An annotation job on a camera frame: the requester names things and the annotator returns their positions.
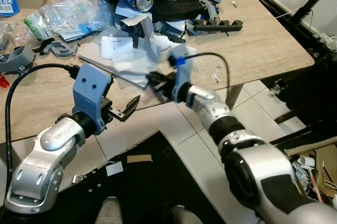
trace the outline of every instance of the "wooden table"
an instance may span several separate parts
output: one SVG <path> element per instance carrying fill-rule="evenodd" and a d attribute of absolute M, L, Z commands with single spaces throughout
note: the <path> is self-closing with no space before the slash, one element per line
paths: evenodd
<path fill-rule="evenodd" d="M 19 0 L 21 11 L 9 21 L 20 21 L 28 14 L 46 3 L 46 0 Z M 273 75 L 290 72 L 313 65 L 314 60 L 279 22 L 259 3 L 258 0 L 222 0 L 220 18 L 230 22 L 239 19 L 243 22 L 240 32 L 209 34 L 207 36 L 188 36 L 187 44 L 199 52 L 217 52 L 229 62 L 231 86 L 234 97 L 244 83 Z M 81 63 L 75 58 L 56 58 L 54 55 L 37 56 L 35 64 L 44 63 Z M 192 83 L 217 90 L 227 87 L 225 67 L 221 59 L 206 56 L 193 62 Z M 161 64 L 163 73 L 172 71 L 167 64 Z M 217 84 L 212 78 L 216 73 Z M 7 75 L 10 83 L 17 75 Z M 140 89 L 120 78 L 115 78 L 108 98 L 117 109 L 124 109 L 127 102 L 141 95 L 138 109 L 160 104 L 153 92 Z M 12 101 L 12 139 L 13 141 L 34 136 L 63 113 L 70 113 L 74 106 L 72 86 L 74 81 L 61 69 L 43 69 L 28 77 L 17 87 Z M 4 105 L 8 88 L 0 89 L 0 143 L 5 142 Z"/>

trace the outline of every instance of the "red object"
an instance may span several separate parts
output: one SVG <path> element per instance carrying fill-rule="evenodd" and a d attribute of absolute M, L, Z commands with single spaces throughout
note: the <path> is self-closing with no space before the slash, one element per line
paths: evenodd
<path fill-rule="evenodd" d="M 8 86 L 10 86 L 9 82 L 3 75 L 0 74 L 0 87 L 6 88 Z"/>

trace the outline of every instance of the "white tile floor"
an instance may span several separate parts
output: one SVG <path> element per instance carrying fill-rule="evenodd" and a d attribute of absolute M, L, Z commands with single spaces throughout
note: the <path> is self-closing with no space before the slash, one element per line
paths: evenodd
<path fill-rule="evenodd" d="M 223 100 L 226 90 L 217 93 Z M 272 141 L 304 128 L 298 118 L 281 125 L 274 118 L 286 113 L 285 103 L 269 95 L 260 81 L 245 84 L 233 109 L 234 115 L 245 127 L 253 130 L 266 141 Z M 73 175 L 85 174 L 101 166 L 108 159 L 120 154 L 136 143 L 160 130 L 176 149 L 179 156 L 204 191 L 218 213 L 228 224 L 256 224 L 252 211 L 242 207 L 229 190 L 217 147 L 199 120 L 184 104 L 168 103 L 137 111 L 127 122 L 113 121 L 100 136 L 91 137 L 79 150 L 75 159 L 65 169 L 61 188 L 68 187 Z M 31 140 L 13 144 L 21 158 L 32 146 Z M 0 164 L 0 174 L 5 167 Z M 0 202 L 4 191 L 4 177 L 0 179 Z"/>

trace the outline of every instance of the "blue label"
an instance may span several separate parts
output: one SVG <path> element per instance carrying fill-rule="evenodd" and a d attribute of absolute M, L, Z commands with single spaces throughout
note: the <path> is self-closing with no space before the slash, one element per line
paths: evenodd
<path fill-rule="evenodd" d="M 10 17 L 19 13 L 17 0 L 0 0 L 0 17 Z"/>

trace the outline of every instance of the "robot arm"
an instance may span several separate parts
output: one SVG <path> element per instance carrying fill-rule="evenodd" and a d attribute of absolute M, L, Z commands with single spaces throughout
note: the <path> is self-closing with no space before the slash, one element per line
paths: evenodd
<path fill-rule="evenodd" d="M 164 90 L 165 96 L 185 102 L 199 115 L 218 146 L 236 199 L 267 224 L 336 224 L 337 211 L 299 194 L 292 165 L 284 153 L 245 129 L 217 93 L 190 84 L 186 55 L 183 47 L 176 47 L 171 56 L 175 59 L 169 58 L 176 74 L 154 72 L 148 78 L 156 84 L 155 90 Z"/>
<path fill-rule="evenodd" d="M 16 168 L 5 198 L 5 208 L 31 215 L 50 210 L 56 200 L 66 166 L 91 135 L 99 135 L 113 118 L 126 121 L 135 111 L 140 96 L 123 111 L 112 108 L 105 98 L 113 80 L 99 68 L 84 64 L 73 86 L 73 114 L 62 115 L 55 126 L 34 140 L 32 152 Z"/>

